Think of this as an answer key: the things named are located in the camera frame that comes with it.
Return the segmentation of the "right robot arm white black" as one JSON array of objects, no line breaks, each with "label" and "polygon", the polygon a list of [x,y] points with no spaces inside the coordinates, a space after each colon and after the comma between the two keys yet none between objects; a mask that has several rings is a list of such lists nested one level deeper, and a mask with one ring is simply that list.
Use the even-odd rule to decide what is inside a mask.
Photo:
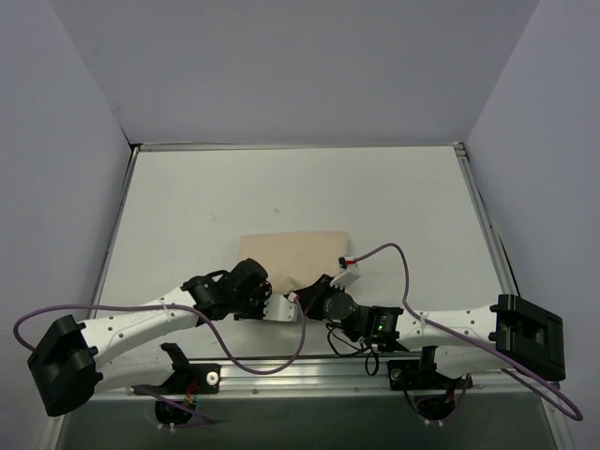
[{"label": "right robot arm white black", "polygon": [[352,342],[381,353],[421,353],[416,375],[426,386],[510,367],[550,382],[566,377],[563,319],[514,294],[489,306],[410,312],[361,306],[323,275],[297,295],[308,318],[327,321]]}]

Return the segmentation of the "beige cloth mat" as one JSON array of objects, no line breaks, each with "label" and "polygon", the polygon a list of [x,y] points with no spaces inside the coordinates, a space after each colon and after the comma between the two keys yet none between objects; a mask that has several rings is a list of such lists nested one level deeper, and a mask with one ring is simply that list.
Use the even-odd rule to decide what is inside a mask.
[{"label": "beige cloth mat", "polygon": [[339,272],[338,258],[346,256],[347,232],[281,232],[244,235],[238,259],[252,259],[268,274],[273,292],[287,294],[304,289],[322,275]]}]

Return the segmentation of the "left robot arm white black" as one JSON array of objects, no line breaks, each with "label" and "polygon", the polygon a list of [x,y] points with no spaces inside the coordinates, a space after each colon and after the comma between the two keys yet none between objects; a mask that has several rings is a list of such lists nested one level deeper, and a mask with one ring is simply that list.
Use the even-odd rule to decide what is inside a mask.
[{"label": "left robot arm white black", "polygon": [[68,314],[54,320],[27,360],[46,414],[70,413],[102,390],[150,385],[182,391],[188,361],[174,346],[161,345],[148,358],[127,359],[126,353],[229,315],[260,318],[271,292],[267,271],[245,259],[231,271],[192,277],[140,306],[109,308],[96,319],[77,321]]}]

